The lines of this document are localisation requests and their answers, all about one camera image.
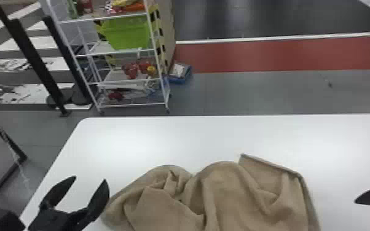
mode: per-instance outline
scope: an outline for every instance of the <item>floor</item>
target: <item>floor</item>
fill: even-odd
[[[370,31],[370,7],[357,0],[174,0],[174,7],[178,41]]]

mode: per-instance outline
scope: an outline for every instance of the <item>beige towel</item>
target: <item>beige towel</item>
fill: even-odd
[[[113,196],[102,218],[116,230],[319,230],[301,176],[247,155],[195,176],[157,167]]]

